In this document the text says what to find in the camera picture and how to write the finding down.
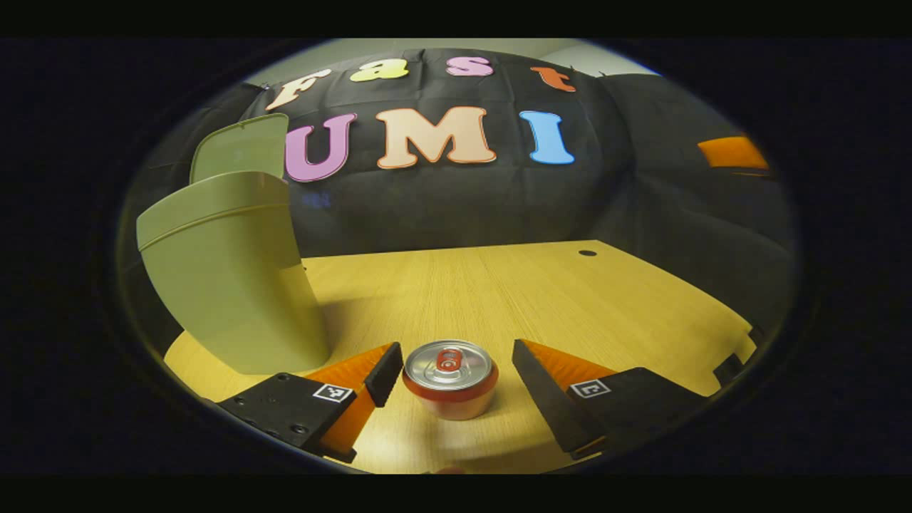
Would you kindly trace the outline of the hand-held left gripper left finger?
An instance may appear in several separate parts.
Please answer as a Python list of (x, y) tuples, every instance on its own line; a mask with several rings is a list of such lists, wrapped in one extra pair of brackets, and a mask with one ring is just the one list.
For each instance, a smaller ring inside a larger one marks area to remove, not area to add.
[(388, 402), (402, 366), (392, 342), (304, 377), (274, 374), (218, 406), (287, 445), (352, 463), (356, 439)]

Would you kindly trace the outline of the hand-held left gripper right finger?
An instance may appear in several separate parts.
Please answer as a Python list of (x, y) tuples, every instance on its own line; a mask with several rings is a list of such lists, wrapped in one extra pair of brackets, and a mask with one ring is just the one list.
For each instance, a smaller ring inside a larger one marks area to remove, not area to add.
[(529, 340), (515, 340), (512, 364), (573, 459), (628, 452), (667, 434), (709, 400), (644, 367), (614, 371)]

